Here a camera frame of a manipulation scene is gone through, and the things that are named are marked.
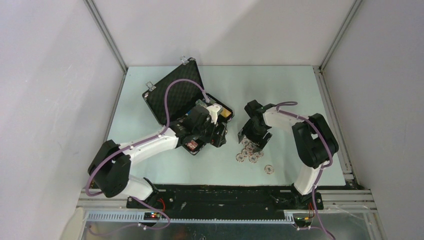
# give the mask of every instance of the white table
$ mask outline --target white table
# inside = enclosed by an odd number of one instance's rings
[[[132,66],[129,68],[112,121],[108,139],[129,142],[161,129],[142,98],[146,83],[156,83],[174,66]],[[205,90],[235,111],[228,124],[227,143],[220,148],[206,145],[196,156],[185,149],[161,152],[146,159],[131,173],[147,177],[155,184],[266,186],[291,185],[302,162],[293,137],[280,129],[264,148],[257,163],[237,162],[243,148],[237,133],[248,120],[245,105],[256,99],[260,104],[297,101],[289,112],[300,115],[326,115],[312,66],[200,66]],[[274,167],[267,174],[266,165]],[[345,179],[339,158],[326,169],[319,181],[322,186],[343,186]]]

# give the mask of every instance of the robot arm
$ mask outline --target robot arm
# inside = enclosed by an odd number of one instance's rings
[[[278,112],[274,104],[262,106],[256,100],[249,102],[244,110],[250,119],[238,133],[241,142],[246,136],[256,145],[254,152],[261,151],[268,143],[272,134],[272,127],[283,129],[294,137],[296,148],[303,165],[297,180],[294,182],[295,189],[301,195],[307,195],[312,191],[314,181],[320,172],[322,165],[328,163],[329,156],[319,138],[313,138],[315,131],[309,124],[289,115]],[[314,114],[309,120],[318,128],[329,146],[331,154],[339,150],[339,145],[333,136],[326,120],[321,114]]]
[[[107,198],[125,194],[145,200],[156,188],[147,178],[131,175],[130,169],[153,155],[178,148],[193,139],[201,139],[217,148],[225,144],[227,125],[217,123],[221,111],[222,106],[216,103],[206,108],[196,105],[188,115],[170,123],[163,133],[159,131],[149,137],[121,144],[108,140],[97,152],[88,168],[88,174],[91,175],[108,156],[121,151],[100,168],[93,178],[94,182]],[[143,142],[143,139],[150,138],[152,139]]]

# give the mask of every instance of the silver latch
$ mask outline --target silver latch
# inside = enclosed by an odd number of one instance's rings
[[[186,58],[186,56],[182,55],[179,57],[183,65],[186,65],[189,63],[189,60]]]
[[[153,83],[151,82],[151,81],[148,81],[147,83],[146,83],[146,86],[148,87],[148,90],[151,92],[151,91],[153,91],[156,87],[155,87],[155,85],[153,85]]]

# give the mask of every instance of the perforated metal strip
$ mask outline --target perforated metal strip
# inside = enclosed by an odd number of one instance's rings
[[[87,216],[88,222],[157,222],[156,220],[144,220],[143,216],[149,212],[139,211],[89,211]],[[166,219],[161,219],[160,222],[166,222]],[[277,220],[226,220],[226,219],[182,219],[172,218],[171,223],[182,224],[293,224],[294,218],[292,213],[285,213],[285,219]]]

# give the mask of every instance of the white wall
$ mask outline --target white wall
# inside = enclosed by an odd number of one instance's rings
[[[319,65],[354,0],[95,2],[129,66]]]
[[[57,240],[122,72],[82,0],[0,3],[0,239]]]
[[[390,240],[423,239],[424,1],[364,1],[328,67],[361,184]]]

